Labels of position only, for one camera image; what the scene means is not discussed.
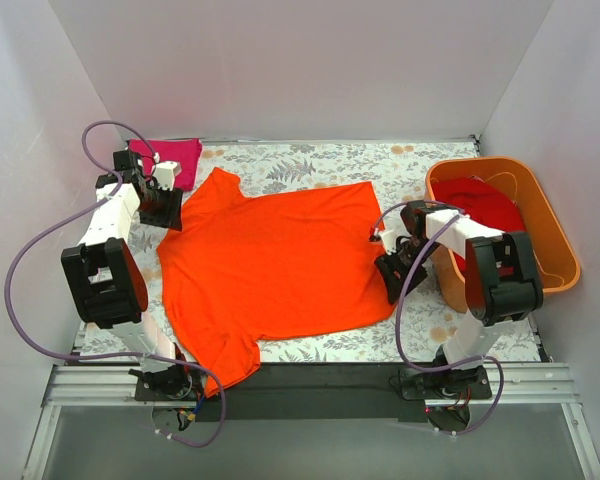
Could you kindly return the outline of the orange t-shirt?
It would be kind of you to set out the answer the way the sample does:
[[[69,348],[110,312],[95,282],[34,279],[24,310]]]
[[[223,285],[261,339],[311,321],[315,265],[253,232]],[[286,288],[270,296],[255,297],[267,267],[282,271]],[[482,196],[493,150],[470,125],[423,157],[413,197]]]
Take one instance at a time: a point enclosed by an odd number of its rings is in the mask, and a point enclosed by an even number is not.
[[[392,314],[369,241],[368,182],[247,197],[215,169],[158,246],[162,303],[179,343],[211,371],[205,392],[261,364],[259,342],[374,325]]]

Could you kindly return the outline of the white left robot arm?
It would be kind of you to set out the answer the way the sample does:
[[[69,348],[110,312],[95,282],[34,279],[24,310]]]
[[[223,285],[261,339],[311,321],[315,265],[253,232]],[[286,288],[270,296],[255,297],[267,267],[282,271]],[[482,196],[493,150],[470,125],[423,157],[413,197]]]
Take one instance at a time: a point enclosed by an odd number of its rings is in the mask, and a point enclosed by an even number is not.
[[[146,282],[128,245],[132,221],[182,229],[183,191],[175,186],[180,164],[159,162],[146,175],[141,156],[113,154],[114,171],[98,177],[95,209],[77,246],[66,248],[61,264],[81,320],[117,337],[137,352],[131,370],[143,386],[171,399],[188,396],[194,381],[185,356],[149,313]]]

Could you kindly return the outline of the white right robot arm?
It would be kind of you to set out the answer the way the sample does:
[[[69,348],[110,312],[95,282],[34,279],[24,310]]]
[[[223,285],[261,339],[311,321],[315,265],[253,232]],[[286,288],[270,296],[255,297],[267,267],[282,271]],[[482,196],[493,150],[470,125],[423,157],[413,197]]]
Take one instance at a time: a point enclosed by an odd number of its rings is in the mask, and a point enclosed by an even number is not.
[[[491,395],[488,353],[504,330],[543,303],[543,286],[528,233],[473,220],[463,209],[433,200],[397,204],[407,230],[399,235],[375,222],[370,241],[383,246],[374,264],[389,304],[401,313],[407,295],[427,277],[424,263],[446,248],[465,264],[466,313],[430,363],[406,361],[390,384],[406,400],[468,402]]]

